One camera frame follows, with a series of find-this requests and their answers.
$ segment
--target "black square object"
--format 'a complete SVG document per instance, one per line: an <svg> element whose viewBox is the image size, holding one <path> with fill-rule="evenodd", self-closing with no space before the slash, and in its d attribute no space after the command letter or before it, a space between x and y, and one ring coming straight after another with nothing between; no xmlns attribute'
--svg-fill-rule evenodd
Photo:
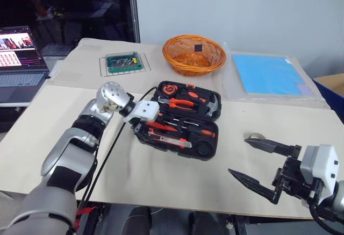
<svg viewBox="0 0 344 235"><path fill-rule="evenodd" d="M202 51L202 44L195 44L195 52L201 52Z"/></svg>

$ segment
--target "circuit board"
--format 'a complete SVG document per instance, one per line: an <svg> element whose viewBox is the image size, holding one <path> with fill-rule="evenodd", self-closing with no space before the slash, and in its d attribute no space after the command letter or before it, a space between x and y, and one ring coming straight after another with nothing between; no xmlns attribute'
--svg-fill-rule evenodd
<svg viewBox="0 0 344 235"><path fill-rule="evenodd" d="M137 52L130 54L110 54L106 55L107 71L111 74L143 68L141 57Z"/></svg>

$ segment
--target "laptop screen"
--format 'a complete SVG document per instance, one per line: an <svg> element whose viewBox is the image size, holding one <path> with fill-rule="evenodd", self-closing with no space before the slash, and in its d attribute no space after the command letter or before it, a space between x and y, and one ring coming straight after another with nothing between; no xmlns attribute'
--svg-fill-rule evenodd
<svg viewBox="0 0 344 235"><path fill-rule="evenodd" d="M47 69L28 26L0 28L0 72Z"/></svg>

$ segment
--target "orange wicker basket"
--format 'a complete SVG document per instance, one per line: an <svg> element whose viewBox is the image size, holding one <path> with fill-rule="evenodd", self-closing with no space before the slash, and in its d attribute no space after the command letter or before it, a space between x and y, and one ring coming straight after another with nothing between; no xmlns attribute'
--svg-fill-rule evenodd
<svg viewBox="0 0 344 235"><path fill-rule="evenodd" d="M192 34L169 39L162 47L162 54L173 69L183 76L206 75L226 62L226 54L220 45Z"/></svg>

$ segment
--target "orange handled pliers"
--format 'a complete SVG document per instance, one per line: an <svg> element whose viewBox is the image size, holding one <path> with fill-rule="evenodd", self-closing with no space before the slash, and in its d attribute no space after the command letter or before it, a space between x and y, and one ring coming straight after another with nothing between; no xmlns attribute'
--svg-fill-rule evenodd
<svg viewBox="0 0 344 235"><path fill-rule="evenodd" d="M192 110L192 108L185 108L185 107L179 106L179 104L187 105L187 106L191 106L191 107L194 106L193 102L187 101L186 99L174 99L174 98L161 99L161 98L158 98L157 101L160 103L167 103L170 108L178 108L178 109L183 109L183 110Z"/></svg>

